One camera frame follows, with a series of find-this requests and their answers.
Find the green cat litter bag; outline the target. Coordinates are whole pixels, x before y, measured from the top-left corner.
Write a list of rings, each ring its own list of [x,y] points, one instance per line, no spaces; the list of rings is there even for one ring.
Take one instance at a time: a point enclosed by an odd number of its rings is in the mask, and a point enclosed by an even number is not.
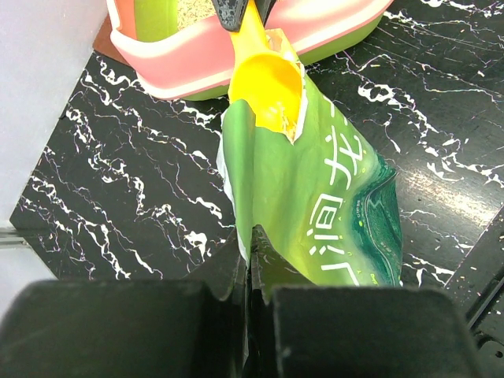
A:
[[[396,286],[402,233],[395,170],[302,69],[295,141],[256,125],[241,99],[222,114],[217,167],[239,250],[261,226],[272,247],[317,285]]]

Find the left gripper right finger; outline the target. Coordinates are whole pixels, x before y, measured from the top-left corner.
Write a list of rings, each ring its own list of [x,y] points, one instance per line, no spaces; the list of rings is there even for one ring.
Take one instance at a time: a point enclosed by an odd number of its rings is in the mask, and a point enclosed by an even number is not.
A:
[[[318,287],[254,227],[252,377],[481,377],[475,343],[441,291]]]

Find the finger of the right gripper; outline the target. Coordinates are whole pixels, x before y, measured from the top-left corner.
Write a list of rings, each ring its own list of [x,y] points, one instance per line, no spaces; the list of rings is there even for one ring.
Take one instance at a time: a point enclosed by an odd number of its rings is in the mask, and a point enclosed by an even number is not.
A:
[[[228,32],[238,32],[247,7],[247,0],[212,0],[220,25]]]
[[[263,25],[266,25],[266,22],[275,4],[276,0],[255,0],[255,5],[257,7],[258,14]]]

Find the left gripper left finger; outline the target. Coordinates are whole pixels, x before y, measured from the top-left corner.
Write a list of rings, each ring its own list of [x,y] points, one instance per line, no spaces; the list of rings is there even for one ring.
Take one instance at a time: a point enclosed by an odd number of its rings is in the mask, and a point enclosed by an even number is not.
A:
[[[45,280],[1,323],[4,377],[239,377],[246,264],[229,235],[180,280]]]

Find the pink green litter box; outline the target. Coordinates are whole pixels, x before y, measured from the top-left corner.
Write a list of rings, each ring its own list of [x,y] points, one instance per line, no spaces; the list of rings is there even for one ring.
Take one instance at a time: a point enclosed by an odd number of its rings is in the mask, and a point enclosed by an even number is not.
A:
[[[246,61],[285,73],[365,39],[389,1],[109,1],[111,43],[151,96],[224,95]]]

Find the yellow plastic litter scoop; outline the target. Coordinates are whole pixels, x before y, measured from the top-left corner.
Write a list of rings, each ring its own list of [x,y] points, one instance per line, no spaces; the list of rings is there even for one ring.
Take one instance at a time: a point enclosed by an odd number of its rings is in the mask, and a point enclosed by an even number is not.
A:
[[[230,102],[245,100],[256,125],[295,141],[302,109],[300,61],[280,28],[266,29],[254,1],[247,3],[241,28],[230,34],[235,65]]]

